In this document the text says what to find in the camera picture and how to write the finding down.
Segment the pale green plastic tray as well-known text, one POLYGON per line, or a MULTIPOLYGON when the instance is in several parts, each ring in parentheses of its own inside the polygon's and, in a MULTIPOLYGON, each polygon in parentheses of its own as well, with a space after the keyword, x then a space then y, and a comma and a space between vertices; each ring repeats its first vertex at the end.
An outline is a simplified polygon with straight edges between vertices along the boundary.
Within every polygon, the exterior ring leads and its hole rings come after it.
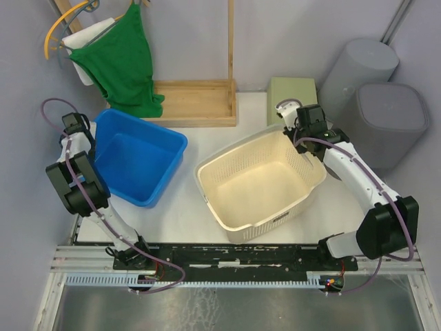
POLYGON ((299 102, 302 106, 317 104, 316 82, 312 78, 272 77, 267 86, 267 125, 284 124, 277 115, 281 103, 299 102))

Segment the blue plastic tub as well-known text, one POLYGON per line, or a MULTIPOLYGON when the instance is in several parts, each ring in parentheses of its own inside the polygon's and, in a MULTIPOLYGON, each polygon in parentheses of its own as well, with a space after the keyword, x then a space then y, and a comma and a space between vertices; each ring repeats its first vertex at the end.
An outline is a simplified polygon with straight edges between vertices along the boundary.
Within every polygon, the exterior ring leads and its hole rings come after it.
POLYGON ((182 163, 187 137, 111 108, 94 122, 94 163, 110 192, 153 208, 182 163))

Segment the grey slotted laundry basket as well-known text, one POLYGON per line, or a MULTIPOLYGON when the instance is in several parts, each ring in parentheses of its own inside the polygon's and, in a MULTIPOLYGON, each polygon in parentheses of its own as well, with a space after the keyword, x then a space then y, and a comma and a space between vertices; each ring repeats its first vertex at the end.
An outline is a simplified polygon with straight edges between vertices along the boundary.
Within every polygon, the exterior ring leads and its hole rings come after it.
POLYGON ((429 127, 417 90, 401 83, 365 83, 349 99, 333 126, 341 129, 379 176, 390 172, 429 127))

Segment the grey round plastic bin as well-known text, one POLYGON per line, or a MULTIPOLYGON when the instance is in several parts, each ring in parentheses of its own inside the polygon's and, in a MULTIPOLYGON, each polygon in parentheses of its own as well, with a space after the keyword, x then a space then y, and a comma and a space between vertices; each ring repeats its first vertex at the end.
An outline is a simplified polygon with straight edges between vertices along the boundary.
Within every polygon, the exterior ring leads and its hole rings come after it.
POLYGON ((362 84, 387 82, 400 60, 388 45, 373 39, 348 42, 318 91, 326 118, 335 121, 362 84))

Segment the cream plastic basket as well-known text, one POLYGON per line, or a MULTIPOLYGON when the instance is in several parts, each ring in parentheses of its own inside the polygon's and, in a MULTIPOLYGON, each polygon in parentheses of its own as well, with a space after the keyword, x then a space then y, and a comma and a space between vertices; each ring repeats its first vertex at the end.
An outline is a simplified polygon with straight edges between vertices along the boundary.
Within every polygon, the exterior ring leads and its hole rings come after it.
POLYGON ((202 161, 195 177, 229 242, 242 244, 303 213, 327 171, 299 154, 281 126, 269 126, 202 161))

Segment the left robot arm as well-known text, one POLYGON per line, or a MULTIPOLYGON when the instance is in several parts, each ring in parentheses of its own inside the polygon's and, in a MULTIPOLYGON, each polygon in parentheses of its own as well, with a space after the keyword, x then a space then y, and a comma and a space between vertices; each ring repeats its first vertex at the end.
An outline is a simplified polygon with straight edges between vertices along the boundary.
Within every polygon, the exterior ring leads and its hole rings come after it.
POLYGON ((111 239, 106 253, 114 267, 141 270, 152 266, 152 251, 110 203, 110 191, 94 164, 95 125, 81 113, 62 116, 60 158, 45 169, 61 202, 71 214, 94 222, 111 239))

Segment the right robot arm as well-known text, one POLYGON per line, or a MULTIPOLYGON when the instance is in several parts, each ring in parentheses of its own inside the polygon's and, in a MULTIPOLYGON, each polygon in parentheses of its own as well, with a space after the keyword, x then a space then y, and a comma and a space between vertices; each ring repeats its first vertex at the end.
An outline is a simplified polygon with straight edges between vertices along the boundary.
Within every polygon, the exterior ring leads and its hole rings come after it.
POLYGON ((319 242, 317 264, 333 269, 341 258, 365 256, 399 260, 396 252, 406 248, 404 258, 414 257, 419 205, 401 197, 362 160, 349 137, 340 128, 329 128, 318 105, 304 106, 295 99, 281 101, 277 115, 285 122, 284 134, 298 154, 309 153, 331 170, 349 189, 364 212, 357 230, 333 234, 319 242))

